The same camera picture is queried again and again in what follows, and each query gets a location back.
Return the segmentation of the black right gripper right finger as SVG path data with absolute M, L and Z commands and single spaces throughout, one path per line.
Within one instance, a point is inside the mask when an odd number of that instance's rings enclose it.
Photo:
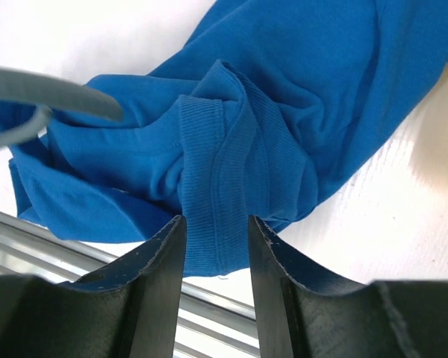
M 361 284 L 248 225 L 263 357 L 448 357 L 448 280 Z

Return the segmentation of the dark blue-grey hanger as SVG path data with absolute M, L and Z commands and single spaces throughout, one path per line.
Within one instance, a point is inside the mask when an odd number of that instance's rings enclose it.
M 0 148 L 37 137 L 52 120 L 53 109 L 86 113 L 118 122 L 123 110 L 111 96 L 70 81 L 0 67 L 0 99 L 37 107 L 24 124 L 0 134 Z

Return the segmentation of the blue tank top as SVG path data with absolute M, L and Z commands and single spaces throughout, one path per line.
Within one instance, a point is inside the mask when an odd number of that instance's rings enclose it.
M 184 275 L 249 264 L 247 222 L 308 216 L 378 151 L 448 62 L 448 1 L 217 1 L 147 75 L 89 85 L 121 122 L 56 112 L 12 147 L 19 218 L 142 242 L 187 220 Z

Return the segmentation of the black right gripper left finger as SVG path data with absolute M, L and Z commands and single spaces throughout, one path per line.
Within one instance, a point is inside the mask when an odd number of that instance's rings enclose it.
M 171 357 L 186 239 L 177 216 L 75 282 L 0 275 L 0 357 Z

